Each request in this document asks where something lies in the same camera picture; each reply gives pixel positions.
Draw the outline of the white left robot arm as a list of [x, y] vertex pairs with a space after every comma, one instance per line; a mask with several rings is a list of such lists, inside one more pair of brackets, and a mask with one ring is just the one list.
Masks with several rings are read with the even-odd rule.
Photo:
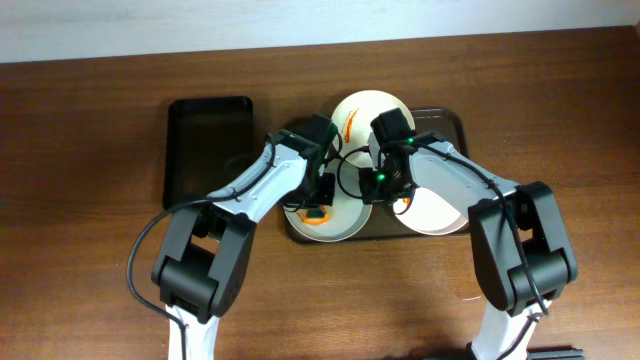
[[315, 114], [299, 130], [267, 136], [263, 153], [230, 184], [165, 211], [169, 228], [151, 280], [170, 321], [170, 358], [213, 357], [218, 322], [239, 295], [257, 225], [271, 208], [331, 205], [335, 178], [324, 165], [337, 133]]

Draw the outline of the white plate back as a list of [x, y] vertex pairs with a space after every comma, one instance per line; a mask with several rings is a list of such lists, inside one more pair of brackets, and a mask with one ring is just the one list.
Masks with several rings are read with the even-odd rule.
[[399, 108], [409, 127], [414, 130], [414, 118], [408, 107], [392, 94], [379, 90], [364, 90], [347, 96], [336, 107], [331, 115], [341, 140], [336, 138], [335, 146], [342, 145], [339, 154], [346, 155], [349, 151], [368, 144], [372, 133], [370, 123], [381, 113]]

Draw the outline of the green orange sponge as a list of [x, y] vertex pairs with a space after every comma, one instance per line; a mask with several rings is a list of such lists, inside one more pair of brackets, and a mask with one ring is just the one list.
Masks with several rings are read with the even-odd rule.
[[322, 225], [330, 220], [330, 215], [324, 206], [296, 211], [300, 220], [308, 225]]

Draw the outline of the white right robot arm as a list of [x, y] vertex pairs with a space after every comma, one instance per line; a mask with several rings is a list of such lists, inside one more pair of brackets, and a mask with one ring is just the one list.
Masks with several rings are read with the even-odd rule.
[[398, 108], [371, 122], [372, 165], [359, 174], [366, 204], [430, 190], [468, 221], [474, 271], [487, 300], [463, 359], [582, 359], [583, 350], [531, 350], [549, 306], [578, 275], [555, 196], [546, 184], [503, 179], [459, 153], [437, 132], [417, 133]]

